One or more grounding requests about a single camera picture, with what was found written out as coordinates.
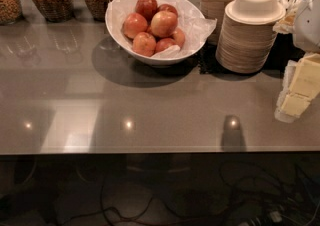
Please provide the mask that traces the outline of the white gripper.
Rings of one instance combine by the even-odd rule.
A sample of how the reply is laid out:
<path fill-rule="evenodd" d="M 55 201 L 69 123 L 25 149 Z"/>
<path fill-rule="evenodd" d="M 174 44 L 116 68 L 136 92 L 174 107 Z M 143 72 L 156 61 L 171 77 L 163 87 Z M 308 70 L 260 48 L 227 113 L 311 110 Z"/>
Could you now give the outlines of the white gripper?
<path fill-rule="evenodd" d="M 298 62 L 289 60 L 284 70 L 282 91 L 276 102 L 275 118 L 293 123 L 319 93 L 320 54 L 306 53 Z"/>

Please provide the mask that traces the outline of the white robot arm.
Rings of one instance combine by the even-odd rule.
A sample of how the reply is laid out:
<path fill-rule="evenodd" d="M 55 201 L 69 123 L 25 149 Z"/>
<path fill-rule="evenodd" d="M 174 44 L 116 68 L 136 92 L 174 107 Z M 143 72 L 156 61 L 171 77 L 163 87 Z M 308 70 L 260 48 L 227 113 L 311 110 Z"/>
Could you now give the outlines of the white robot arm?
<path fill-rule="evenodd" d="M 295 47 L 305 52 L 298 61 L 289 60 L 284 71 L 275 118 L 292 123 L 320 93 L 320 0 L 303 0 L 290 28 Z"/>

